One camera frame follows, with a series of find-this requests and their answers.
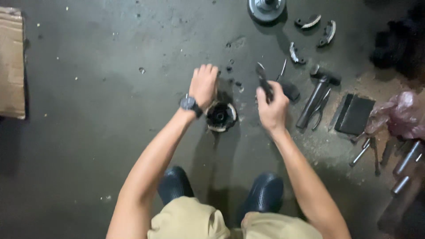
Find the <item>plastic bag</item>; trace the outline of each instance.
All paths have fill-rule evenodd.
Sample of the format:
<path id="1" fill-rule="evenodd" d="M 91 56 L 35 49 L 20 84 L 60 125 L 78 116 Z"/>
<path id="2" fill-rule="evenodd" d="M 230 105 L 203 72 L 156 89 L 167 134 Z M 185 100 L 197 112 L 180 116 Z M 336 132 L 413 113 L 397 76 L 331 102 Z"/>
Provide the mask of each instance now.
<path id="1" fill-rule="evenodd" d="M 385 124 L 392 136 L 425 140 L 425 100 L 413 91 L 405 91 L 375 105 L 365 132 L 373 134 Z"/>

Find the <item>black hammer head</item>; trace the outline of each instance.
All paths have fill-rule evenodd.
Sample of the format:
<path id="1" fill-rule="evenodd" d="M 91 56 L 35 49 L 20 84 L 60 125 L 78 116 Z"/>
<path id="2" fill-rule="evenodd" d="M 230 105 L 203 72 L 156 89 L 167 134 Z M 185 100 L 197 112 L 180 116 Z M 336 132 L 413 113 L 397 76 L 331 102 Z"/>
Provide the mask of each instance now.
<path id="1" fill-rule="evenodd" d="M 341 76 L 334 74 L 326 69 L 323 69 L 318 64 L 312 67 L 312 69 L 310 70 L 310 76 L 317 79 L 326 78 L 329 83 L 333 85 L 340 85 L 341 83 Z"/>

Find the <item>watch face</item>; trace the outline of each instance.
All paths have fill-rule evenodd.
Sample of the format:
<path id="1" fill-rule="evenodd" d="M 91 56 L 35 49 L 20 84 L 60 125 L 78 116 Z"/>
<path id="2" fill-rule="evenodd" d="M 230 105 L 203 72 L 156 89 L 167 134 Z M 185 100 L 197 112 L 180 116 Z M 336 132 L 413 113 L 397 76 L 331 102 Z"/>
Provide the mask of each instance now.
<path id="1" fill-rule="evenodd" d="M 180 107 L 184 110 L 191 110 L 195 105 L 195 102 L 196 101 L 193 97 L 186 96 L 186 98 L 180 100 Z"/>

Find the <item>cardboard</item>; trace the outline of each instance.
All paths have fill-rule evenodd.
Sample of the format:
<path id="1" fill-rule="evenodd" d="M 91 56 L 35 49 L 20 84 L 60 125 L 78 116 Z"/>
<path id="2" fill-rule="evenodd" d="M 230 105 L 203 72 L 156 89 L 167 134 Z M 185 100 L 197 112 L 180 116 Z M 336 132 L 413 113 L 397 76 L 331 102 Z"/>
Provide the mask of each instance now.
<path id="1" fill-rule="evenodd" d="M 25 119 L 23 19 L 0 7 L 0 116 Z"/>

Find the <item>khaki shorts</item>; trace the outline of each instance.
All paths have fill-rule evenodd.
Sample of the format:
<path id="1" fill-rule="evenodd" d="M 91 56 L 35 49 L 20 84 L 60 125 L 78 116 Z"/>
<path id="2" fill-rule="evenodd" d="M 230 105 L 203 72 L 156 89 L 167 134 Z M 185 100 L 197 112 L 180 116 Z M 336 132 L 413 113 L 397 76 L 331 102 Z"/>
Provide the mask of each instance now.
<path id="1" fill-rule="evenodd" d="M 223 215 L 196 198 L 179 197 L 152 219 L 148 239 L 322 239 L 321 234 L 299 218 L 276 213 L 248 213 L 241 229 L 230 231 Z"/>

